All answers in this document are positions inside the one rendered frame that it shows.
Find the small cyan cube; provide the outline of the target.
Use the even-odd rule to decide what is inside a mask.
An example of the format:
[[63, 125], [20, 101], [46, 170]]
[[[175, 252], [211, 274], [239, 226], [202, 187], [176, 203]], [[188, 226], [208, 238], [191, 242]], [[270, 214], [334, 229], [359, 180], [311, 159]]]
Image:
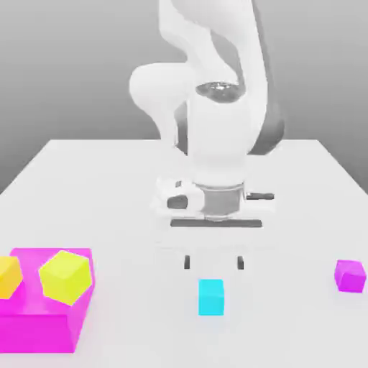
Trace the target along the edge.
[[222, 279], [200, 279], [198, 281], [198, 315], [223, 316], [224, 301], [224, 281]]

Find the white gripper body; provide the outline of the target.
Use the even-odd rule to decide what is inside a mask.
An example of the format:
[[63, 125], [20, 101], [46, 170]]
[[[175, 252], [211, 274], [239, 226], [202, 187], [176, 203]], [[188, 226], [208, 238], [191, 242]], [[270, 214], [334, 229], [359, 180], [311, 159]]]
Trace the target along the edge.
[[205, 219], [155, 220], [155, 245], [172, 250], [238, 249], [258, 244], [275, 227], [274, 216], [231, 218], [225, 221]]

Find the large magenta box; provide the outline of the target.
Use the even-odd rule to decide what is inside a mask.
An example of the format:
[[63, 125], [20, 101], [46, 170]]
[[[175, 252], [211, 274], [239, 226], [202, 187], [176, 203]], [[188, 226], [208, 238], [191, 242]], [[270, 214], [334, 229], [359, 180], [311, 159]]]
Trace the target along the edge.
[[92, 251], [66, 251], [89, 260], [91, 286], [73, 305], [46, 298], [38, 269], [59, 252], [59, 248], [13, 248], [23, 281], [9, 299], [0, 299], [0, 353], [73, 353], [77, 346], [95, 288]]

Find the small orange cube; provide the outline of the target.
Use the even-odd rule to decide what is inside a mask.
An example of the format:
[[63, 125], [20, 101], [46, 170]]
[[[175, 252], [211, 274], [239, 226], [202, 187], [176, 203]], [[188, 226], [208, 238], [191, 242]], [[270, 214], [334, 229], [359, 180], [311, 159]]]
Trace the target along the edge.
[[0, 256], [0, 299], [10, 299], [23, 280], [17, 257]]

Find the small purple cube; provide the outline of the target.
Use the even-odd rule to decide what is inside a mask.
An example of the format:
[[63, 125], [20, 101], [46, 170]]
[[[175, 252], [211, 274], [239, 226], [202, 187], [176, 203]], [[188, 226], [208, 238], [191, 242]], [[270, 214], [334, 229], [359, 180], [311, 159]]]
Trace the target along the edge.
[[338, 259], [334, 270], [334, 279], [340, 292], [362, 293], [367, 274], [360, 261]]

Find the small yellow cube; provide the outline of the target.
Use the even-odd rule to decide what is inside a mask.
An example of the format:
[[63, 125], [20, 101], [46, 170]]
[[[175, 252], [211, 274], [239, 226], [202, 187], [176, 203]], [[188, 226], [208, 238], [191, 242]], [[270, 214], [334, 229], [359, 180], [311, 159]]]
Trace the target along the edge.
[[39, 276], [43, 295], [69, 306], [92, 285], [89, 259], [65, 250], [46, 261]]

